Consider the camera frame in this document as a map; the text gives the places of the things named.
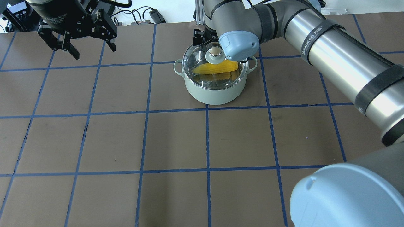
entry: light blue joint cap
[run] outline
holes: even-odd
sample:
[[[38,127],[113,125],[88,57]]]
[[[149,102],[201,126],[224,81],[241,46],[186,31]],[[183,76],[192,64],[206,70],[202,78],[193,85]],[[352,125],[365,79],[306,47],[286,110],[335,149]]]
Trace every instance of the light blue joint cap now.
[[[231,61],[242,61],[259,49],[258,37],[247,31],[226,32],[219,37],[220,46]]]

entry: black strap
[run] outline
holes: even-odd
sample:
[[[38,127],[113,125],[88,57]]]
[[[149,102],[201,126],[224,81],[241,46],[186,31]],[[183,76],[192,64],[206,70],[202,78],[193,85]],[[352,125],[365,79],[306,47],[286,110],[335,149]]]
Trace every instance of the black strap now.
[[[219,3],[212,9],[212,11],[211,11],[211,13],[210,13],[210,18],[213,17],[213,13],[214,13],[219,7],[221,7],[222,5],[224,5],[224,4],[226,4],[226,3],[229,3],[229,2],[242,2],[242,0],[224,0],[224,1],[219,2]]]
[[[323,20],[317,27],[315,27],[305,38],[300,54],[307,63],[312,65],[309,61],[309,53],[310,49],[312,48],[313,44],[317,41],[318,38],[321,37],[326,31],[332,29],[333,27],[339,27],[345,29],[341,25],[337,24],[334,20],[326,19]]]
[[[278,17],[276,16],[276,12],[275,9],[273,8],[273,6],[271,6],[270,4],[266,5],[272,12],[272,16],[274,17],[274,23],[275,23],[275,27],[274,27],[274,35],[272,36],[271,40],[273,40],[276,35],[278,34]]]
[[[289,20],[286,22],[286,24],[285,24],[285,28],[283,29],[283,37],[286,39],[286,29],[288,28],[288,25],[289,25],[289,23],[293,20],[293,18],[296,16],[296,15],[298,15],[300,12],[302,12],[302,11],[305,11],[306,9],[309,9],[309,8],[303,8],[303,9],[300,9],[300,10],[298,10],[297,12],[295,12],[290,18],[289,18]]]
[[[252,8],[256,11],[261,21],[261,38],[259,39],[259,43],[268,42],[273,37],[274,28],[272,27],[272,22],[274,19],[268,13],[268,8],[265,5],[257,4]]]
[[[388,130],[381,139],[381,142],[387,147],[396,142],[402,135],[404,135],[404,119],[401,119],[390,130]]]
[[[404,78],[404,67],[393,65],[367,83],[355,98],[355,107],[366,116],[366,109],[370,103],[397,81]]]

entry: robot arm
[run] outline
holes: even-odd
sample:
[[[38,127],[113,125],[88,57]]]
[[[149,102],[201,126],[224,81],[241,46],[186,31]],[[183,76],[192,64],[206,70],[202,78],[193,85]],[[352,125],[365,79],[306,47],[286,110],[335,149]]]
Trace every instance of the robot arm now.
[[[66,50],[75,59],[80,54],[70,44],[70,39],[91,36],[105,40],[112,51],[115,51],[114,38],[118,36],[117,28],[111,17],[103,9],[95,11],[98,0],[89,0],[84,7],[78,0],[27,0],[31,7],[43,18],[38,34],[53,50]],[[102,0],[115,6],[128,8],[132,5]],[[58,40],[52,32],[63,35],[63,40]]]
[[[381,129],[384,145],[404,140],[404,67],[357,41],[309,2],[280,0],[245,9],[241,0],[205,0],[204,23],[205,33],[217,38],[232,61],[254,55],[259,43],[285,38]]]
[[[205,35],[240,61],[258,43],[283,37],[382,131],[387,148],[323,167],[290,199],[297,227],[396,226],[404,223],[404,67],[386,60],[324,18],[305,0],[245,9],[239,0],[204,0]]]

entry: power adapter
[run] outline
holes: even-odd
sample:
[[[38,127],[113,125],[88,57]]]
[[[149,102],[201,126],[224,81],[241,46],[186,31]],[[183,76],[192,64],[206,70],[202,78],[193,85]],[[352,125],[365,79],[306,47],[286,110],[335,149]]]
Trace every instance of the power adapter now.
[[[157,9],[150,11],[150,16],[153,19],[154,23],[156,23],[156,24],[161,24],[161,23],[166,22],[164,17],[161,15],[161,13]]]

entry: glass lid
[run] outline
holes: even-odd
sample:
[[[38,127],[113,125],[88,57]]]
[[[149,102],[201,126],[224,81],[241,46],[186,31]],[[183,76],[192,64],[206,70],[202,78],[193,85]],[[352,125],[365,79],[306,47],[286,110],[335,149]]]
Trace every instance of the glass lid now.
[[[219,43],[212,42],[203,46],[190,46],[184,54],[183,72],[196,85],[211,89],[226,89],[242,79],[248,69],[248,62],[241,63],[224,59],[221,63],[211,64],[215,58],[224,58]]]

